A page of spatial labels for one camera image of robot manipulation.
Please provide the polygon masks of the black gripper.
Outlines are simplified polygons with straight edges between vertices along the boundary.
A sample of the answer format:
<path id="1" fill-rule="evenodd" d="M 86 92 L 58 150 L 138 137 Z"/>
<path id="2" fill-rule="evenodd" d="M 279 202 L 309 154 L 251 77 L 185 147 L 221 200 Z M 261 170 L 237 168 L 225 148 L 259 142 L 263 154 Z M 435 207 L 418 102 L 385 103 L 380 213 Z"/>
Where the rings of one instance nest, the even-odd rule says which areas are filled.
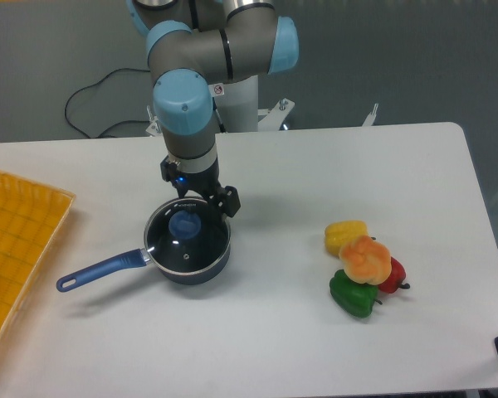
<path id="1" fill-rule="evenodd" d="M 161 177 L 169 182 L 178 195 L 178 211 L 191 211 L 189 192 L 197 193 L 207 201 L 219 221 L 233 218 L 241 208 L 238 191 L 235 187 L 222 187 L 219 182 L 219 162 L 217 159 L 210 167 L 201 172 L 182 172 L 175 162 L 166 157 L 160 163 Z"/>

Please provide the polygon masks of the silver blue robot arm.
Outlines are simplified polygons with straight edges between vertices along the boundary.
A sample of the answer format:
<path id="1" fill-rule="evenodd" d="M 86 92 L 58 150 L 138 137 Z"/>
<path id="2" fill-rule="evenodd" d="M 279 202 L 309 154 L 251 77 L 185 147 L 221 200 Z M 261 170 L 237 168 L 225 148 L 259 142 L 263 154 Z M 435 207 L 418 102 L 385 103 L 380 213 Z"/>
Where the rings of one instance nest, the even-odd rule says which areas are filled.
<path id="1" fill-rule="evenodd" d="M 161 175 L 179 197 L 195 192 L 221 219 L 240 209 L 235 187 L 219 182 L 219 123 L 210 85 L 293 68 L 295 23 L 271 1 L 128 1 L 145 37 L 153 108 L 168 151 Z"/>

